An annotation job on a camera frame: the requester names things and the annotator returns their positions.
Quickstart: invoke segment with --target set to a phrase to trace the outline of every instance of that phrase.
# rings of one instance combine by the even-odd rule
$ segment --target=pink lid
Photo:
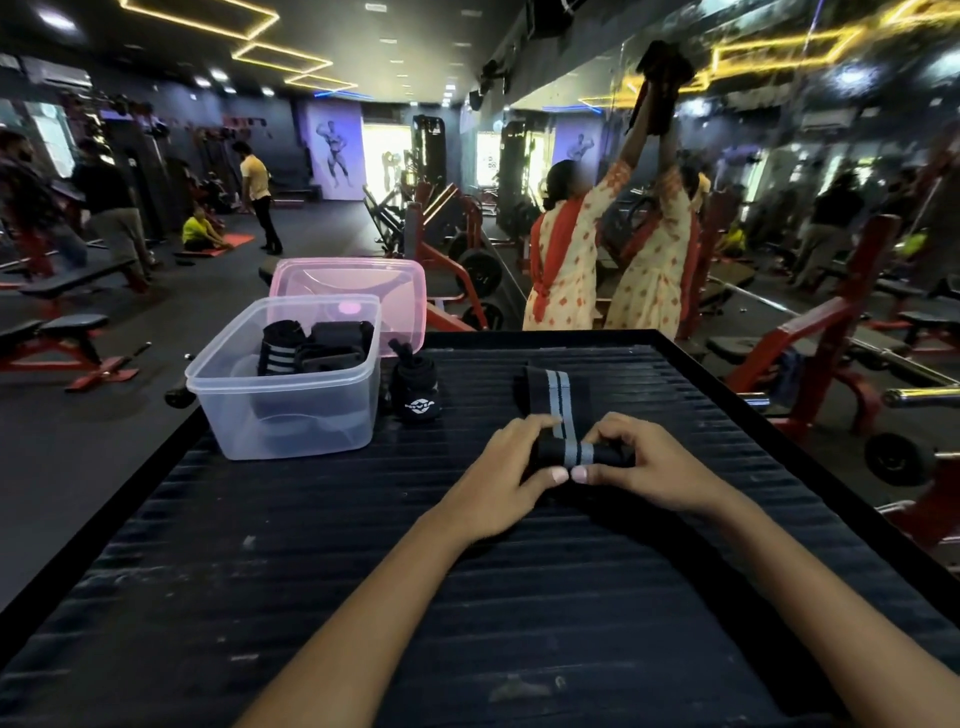
[[[426,276],[415,260],[383,257],[298,257],[281,260],[270,295],[321,296],[364,293],[380,299],[380,355],[396,356],[391,339],[423,346]]]

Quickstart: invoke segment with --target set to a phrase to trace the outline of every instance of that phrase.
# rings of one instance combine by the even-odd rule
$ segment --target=white logo
[[[433,406],[433,402],[430,400],[413,400],[409,404],[404,404],[403,406],[415,414],[422,415]]]

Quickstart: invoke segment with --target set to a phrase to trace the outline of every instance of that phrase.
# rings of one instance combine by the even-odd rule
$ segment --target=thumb
[[[520,485],[520,492],[530,499],[533,506],[537,498],[543,495],[543,491],[549,488],[566,483],[570,479],[570,473],[566,468],[555,466],[553,468],[544,468],[531,475],[525,483]]]
[[[631,490],[631,469],[609,465],[578,465],[570,475],[573,482],[584,485],[615,485]]]

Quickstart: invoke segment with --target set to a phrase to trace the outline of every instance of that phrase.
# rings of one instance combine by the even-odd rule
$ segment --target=plastic container
[[[257,376],[263,328],[283,319],[309,331],[320,321],[369,321],[380,333],[376,296],[260,299],[206,345],[186,369],[221,450],[230,460],[323,455],[370,443],[380,388],[372,346],[358,367],[318,374]]]
[[[426,333],[426,276],[415,260],[380,257],[300,257],[281,260],[271,296],[369,294],[380,300],[380,355],[396,356],[391,339],[423,346]]]

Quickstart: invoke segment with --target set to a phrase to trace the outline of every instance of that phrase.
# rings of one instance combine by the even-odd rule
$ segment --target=recessed ceiling light
[[[77,32],[77,24],[62,13],[44,8],[43,10],[37,11],[36,14],[39,15],[40,20],[49,25],[51,28],[56,28],[64,33]]]

